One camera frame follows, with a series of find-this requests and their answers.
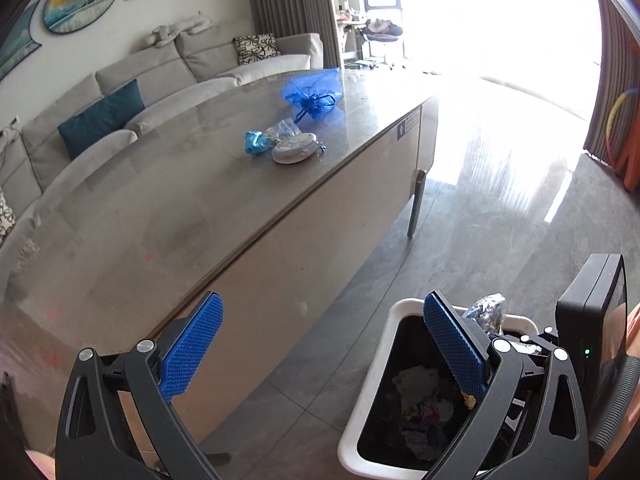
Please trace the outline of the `dark table leg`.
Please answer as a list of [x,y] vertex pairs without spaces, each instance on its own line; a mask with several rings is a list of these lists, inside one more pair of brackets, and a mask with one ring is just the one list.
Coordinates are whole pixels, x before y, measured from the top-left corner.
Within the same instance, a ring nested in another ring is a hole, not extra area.
[[425,188],[426,181],[426,171],[424,169],[419,169],[416,172],[416,178],[414,179],[414,187],[413,187],[413,201],[411,207],[411,214],[408,223],[407,237],[413,238],[414,233],[416,232],[416,227],[418,226],[418,220],[422,207],[422,200]]

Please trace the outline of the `floral cushion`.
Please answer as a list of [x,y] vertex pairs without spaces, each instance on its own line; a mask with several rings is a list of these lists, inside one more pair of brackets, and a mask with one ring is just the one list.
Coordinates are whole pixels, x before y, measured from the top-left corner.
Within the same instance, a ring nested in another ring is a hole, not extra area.
[[6,201],[6,196],[4,196],[3,191],[0,190],[0,245],[3,245],[13,230],[15,223],[16,219],[13,209]]
[[281,55],[273,34],[239,36],[233,39],[238,62],[248,65]]

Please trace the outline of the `blue organza drawstring pouch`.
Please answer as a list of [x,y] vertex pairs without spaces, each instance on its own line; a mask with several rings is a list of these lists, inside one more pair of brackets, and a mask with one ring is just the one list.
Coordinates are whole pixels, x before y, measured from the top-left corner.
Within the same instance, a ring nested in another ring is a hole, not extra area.
[[297,110],[296,124],[306,117],[316,122],[331,113],[342,97],[341,71],[338,68],[293,77],[281,90],[281,98]]

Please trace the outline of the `colourful hoop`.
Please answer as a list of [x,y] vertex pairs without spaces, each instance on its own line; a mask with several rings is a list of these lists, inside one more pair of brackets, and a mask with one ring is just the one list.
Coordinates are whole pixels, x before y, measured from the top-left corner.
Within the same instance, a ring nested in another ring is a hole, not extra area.
[[629,193],[639,186],[639,103],[634,106],[634,119],[624,118],[620,123],[618,113],[631,99],[639,99],[639,89],[623,91],[614,101],[605,122],[604,146],[608,162],[616,176],[622,178]]

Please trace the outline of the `teal cushion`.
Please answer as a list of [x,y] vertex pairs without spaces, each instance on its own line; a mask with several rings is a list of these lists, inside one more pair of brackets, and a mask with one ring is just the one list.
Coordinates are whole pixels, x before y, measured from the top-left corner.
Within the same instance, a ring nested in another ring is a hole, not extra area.
[[58,126],[70,160],[109,134],[124,128],[130,119],[145,110],[137,79],[104,96],[79,115]]

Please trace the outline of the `brown curtain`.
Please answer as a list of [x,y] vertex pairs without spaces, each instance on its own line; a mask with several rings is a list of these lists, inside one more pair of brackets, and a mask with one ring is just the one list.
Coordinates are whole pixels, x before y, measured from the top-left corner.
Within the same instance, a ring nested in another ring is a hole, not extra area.
[[250,0],[250,10],[258,34],[284,37],[315,32],[323,44],[323,64],[341,65],[332,0]]

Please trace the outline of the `grey sectional sofa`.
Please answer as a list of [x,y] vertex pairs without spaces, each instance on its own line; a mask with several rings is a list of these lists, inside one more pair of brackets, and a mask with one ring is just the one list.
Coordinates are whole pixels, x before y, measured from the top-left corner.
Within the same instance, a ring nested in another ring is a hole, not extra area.
[[115,155],[178,115],[256,80],[320,70],[315,32],[276,38],[245,22],[160,26],[143,50],[102,68],[21,127],[1,130],[1,278],[38,249],[32,233]]

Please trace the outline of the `floral cushion left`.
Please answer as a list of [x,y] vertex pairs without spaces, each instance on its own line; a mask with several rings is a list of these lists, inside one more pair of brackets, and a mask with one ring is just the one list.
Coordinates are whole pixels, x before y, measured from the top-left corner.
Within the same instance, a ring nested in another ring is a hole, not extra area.
[[16,219],[13,209],[6,201],[6,196],[4,196],[3,191],[0,190],[0,245],[3,245],[13,230],[15,223]]

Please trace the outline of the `left teal wall panel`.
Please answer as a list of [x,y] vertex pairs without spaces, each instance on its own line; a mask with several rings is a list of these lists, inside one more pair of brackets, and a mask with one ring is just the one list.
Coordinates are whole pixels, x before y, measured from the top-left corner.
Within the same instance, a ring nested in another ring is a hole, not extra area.
[[0,79],[6,78],[6,75],[11,73],[18,64],[41,47],[41,44],[32,38],[30,33],[30,22],[38,3],[39,1],[36,1],[26,8],[2,44]]

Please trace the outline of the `round white tin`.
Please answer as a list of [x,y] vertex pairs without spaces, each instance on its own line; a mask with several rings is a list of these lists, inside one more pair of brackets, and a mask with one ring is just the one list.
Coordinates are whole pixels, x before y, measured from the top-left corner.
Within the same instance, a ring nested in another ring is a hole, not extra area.
[[324,153],[326,147],[314,133],[303,132],[279,142],[271,151],[272,159],[281,165],[293,165],[303,162],[318,152]]

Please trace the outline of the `office chair with clothes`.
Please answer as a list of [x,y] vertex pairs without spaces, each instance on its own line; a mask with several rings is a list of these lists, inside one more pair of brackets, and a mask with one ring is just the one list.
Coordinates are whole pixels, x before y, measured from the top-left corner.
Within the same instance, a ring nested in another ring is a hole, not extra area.
[[403,66],[406,58],[404,30],[385,18],[368,18],[361,31],[368,59],[376,64]]

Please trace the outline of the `beige table side panel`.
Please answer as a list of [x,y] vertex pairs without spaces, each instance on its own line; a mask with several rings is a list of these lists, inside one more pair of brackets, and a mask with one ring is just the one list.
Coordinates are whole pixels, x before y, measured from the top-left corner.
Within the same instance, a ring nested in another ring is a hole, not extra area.
[[387,129],[304,198],[222,272],[212,286],[224,324],[174,407],[196,442],[223,427],[279,372],[291,401],[332,362],[363,312],[360,292],[307,363],[290,355],[364,266],[397,218],[408,216],[414,181],[434,159],[438,105],[428,100]]

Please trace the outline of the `white plush toy on sofa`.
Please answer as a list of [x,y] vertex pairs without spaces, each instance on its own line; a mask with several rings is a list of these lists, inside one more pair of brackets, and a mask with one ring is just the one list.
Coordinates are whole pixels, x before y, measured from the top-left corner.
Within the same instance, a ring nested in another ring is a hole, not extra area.
[[149,35],[142,38],[141,44],[144,48],[162,48],[173,42],[180,34],[185,32],[188,35],[196,35],[213,26],[210,18],[198,12],[192,18],[175,22],[171,25],[160,25],[154,28]]

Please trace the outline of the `white trash bin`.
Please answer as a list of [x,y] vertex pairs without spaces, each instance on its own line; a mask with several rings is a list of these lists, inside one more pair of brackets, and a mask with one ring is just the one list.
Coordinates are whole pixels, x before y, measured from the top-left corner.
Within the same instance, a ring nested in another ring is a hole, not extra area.
[[[445,352],[434,341],[423,321],[426,304],[446,310],[451,322],[485,359],[494,371],[484,399],[468,410],[460,394],[454,396],[451,421],[457,429],[437,460],[416,464],[410,460],[388,460],[391,437],[399,432],[398,417],[401,394],[393,379],[404,370],[423,367],[419,382],[422,391],[454,380],[446,364]],[[388,312],[375,356],[363,383],[358,400],[338,445],[338,459],[343,467],[369,479],[530,479],[537,466],[534,452],[547,434],[546,422],[551,413],[542,396],[525,401],[512,448],[498,462],[486,460],[495,441],[502,435],[502,425],[509,417],[518,388],[534,378],[529,357],[510,348],[496,350],[499,334],[485,332],[465,310],[448,304],[438,292],[423,301],[409,298],[396,302]]]

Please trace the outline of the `small teal clear wrapper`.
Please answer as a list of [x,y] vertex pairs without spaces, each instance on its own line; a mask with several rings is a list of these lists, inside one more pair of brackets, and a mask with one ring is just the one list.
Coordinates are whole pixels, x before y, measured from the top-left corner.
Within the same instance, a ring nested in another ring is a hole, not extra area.
[[259,155],[272,150],[291,136],[301,133],[302,130],[291,118],[280,120],[266,131],[247,131],[244,136],[244,151],[249,155]]

